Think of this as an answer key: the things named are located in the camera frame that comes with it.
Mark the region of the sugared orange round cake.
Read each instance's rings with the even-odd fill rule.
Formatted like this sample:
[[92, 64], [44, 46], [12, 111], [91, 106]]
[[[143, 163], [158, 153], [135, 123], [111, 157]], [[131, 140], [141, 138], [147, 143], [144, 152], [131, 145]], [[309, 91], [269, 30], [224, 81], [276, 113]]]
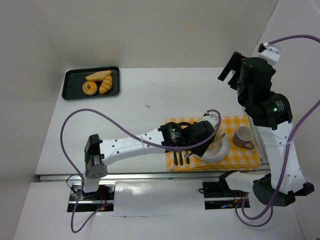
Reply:
[[219, 130], [215, 136], [214, 136], [214, 140], [213, 142], [208, 146], [208, 150], [213, 150], [215, 148], [218, 147], [218, 145], [220, 144], [220, 142], [222, 141], [222, 139], [224, 138], [225, 134], [221, 133], [221, 131]]

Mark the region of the metal tongs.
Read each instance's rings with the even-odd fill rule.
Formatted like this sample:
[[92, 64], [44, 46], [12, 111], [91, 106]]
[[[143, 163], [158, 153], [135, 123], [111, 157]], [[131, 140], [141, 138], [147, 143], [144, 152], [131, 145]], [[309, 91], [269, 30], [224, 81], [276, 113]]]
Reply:
[[[224, 138], [225, 135], [226, 135], [225, 133], [220, 133], [218, 136], [215, 136], [214, 141], [209, 145], [208, 148], [213, 149], [214, 147], [216, 147], [217, 144]], [[187, 151], [184, 154], [184, 157], [187, 158], [187, 157], [190, 157], [191, 155], [193, 155], [193, 153], [190, 151]]]

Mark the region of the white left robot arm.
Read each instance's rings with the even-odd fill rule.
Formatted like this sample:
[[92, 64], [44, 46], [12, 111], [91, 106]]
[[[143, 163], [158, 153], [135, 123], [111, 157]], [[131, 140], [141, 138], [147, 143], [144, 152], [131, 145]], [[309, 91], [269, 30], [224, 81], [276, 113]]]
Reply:
[[214, 141], [220, 120], [202, 118], [194, 123], [169, 122], [152, 131], [118, 139], [100, 139], [91, 135], [84, 148], [85, 173], [83, 195], [95, 194], [108, 166], [120, 160], [148, 154], [191, 152], [203, 156]]

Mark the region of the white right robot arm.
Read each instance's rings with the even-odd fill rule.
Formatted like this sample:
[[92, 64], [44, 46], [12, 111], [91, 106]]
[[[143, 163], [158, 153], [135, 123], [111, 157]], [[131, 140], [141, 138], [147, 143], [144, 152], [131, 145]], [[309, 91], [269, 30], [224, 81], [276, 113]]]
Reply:
[[231, 170], [219, 177], [219, 183], [226, 190], [253, 193], [263, 205], [286, 207], [297, 196], [307, 196], [315, 190], [301, 172], [291, 136], [293, 115], [289, 100], [271, 91], [276, 71], [265, 57], [245, 57], [235, 51], [218, 79], [224, 81], [231, 71], [234, 75], [228, 85], [237, 91], [238, 103], [252, 118], [270, 173], [255, 175]]

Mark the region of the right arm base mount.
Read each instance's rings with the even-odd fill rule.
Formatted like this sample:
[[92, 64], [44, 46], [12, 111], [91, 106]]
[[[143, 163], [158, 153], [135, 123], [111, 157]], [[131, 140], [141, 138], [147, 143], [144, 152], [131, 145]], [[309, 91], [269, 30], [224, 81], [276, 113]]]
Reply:
[[223, 191], [218, 182], [203, 182], [198, 192], [203, 195], [205, 210], [234, 209], [243, 201], [245, 192], [239, 190]]

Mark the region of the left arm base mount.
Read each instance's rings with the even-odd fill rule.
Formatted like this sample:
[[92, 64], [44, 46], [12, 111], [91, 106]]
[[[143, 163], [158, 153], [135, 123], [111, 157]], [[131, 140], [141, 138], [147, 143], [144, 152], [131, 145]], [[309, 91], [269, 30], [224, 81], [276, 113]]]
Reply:
[[72, 213], [74, 207], [75, 212], [112, 212], [114, 210], [115, 184], [99, 184], [96, 192], [81, 194], [81, 184], [74, 182], [77, 180], [73, 174], [65, 181], [70, 189], [67, 212]]

